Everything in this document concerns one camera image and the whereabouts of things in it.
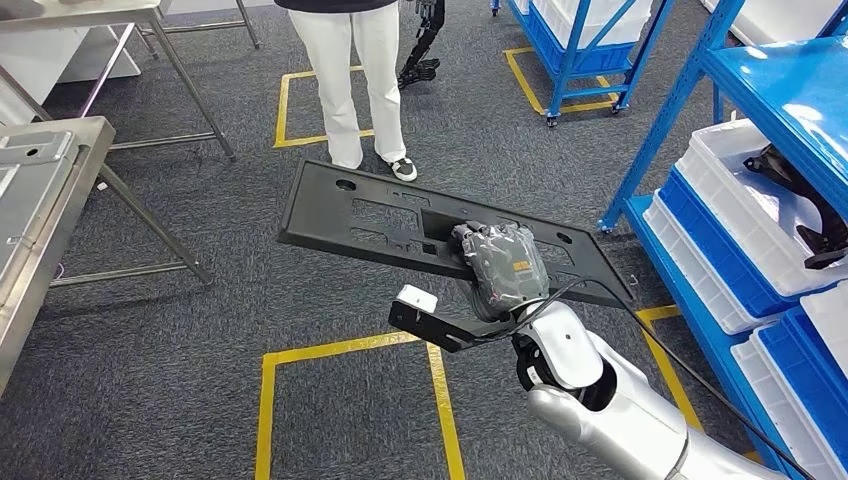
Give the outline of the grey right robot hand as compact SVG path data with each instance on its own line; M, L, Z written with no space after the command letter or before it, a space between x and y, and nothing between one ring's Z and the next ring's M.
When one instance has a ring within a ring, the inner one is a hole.
M454 226L451 237L473 271L467 295L481 320L502 321L517 308L549 297L550 279L529 228L468 221Z

